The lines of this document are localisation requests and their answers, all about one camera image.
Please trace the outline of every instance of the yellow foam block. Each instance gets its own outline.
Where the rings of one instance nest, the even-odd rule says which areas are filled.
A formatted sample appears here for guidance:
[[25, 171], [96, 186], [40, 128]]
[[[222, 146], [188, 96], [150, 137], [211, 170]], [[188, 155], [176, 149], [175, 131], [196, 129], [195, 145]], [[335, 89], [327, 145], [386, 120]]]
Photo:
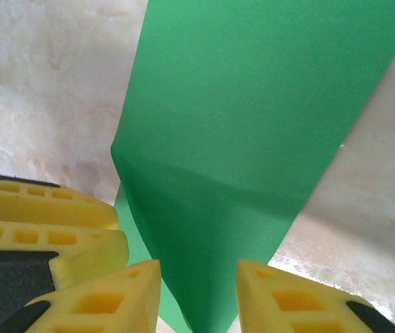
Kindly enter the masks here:
[[0, 180], [0, 220], [118, 229], [114, 207], [67, 187]]
[[364, 299], [250, 260], [237, 264], [242, 333], [372, 333], [346, 305]]
[[0, 221], [0, 250], [54, 251], [54, 286], [65, 288], [125, 267], [126, 235], [118, 230]]
[[97, 279], [48, 293], [51, 306], [26, 333], [154, 333], [160, 265], [140, 262]]

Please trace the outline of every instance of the beige marble background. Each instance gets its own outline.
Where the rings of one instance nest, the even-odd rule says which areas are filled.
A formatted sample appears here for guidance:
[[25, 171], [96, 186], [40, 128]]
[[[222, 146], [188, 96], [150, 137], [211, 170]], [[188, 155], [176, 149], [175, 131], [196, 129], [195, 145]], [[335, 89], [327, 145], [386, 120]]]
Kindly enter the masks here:
[[[113, 202], [109, 150], [145, 7], [0, 1], [0, 173]], [[395, 322], [395, 60], [271, 264], [364, 296]]]

